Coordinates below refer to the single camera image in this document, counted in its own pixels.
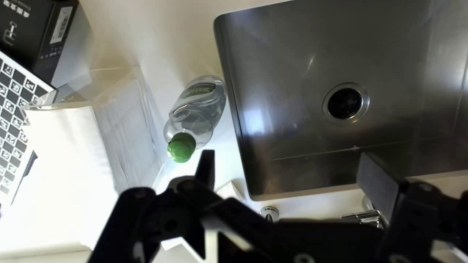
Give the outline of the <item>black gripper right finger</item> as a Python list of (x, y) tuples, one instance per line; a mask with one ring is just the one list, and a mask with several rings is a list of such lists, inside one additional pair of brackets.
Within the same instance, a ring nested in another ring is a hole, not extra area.
[(405, 203), (410, 181), (395, 173), (391, 166), (373, 153), (361, 153), (357, 169), (357, 184), (388, 227), (396, 227), (405, 219)]

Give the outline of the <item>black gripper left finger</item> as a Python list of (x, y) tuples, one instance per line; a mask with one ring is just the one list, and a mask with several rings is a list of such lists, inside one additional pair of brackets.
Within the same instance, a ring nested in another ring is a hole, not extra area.
[(168, 191), (176, 194), (212, 192), (215, 187), (215, 151), (203, 150), (193, 175), (181, 175), (170, 181)]

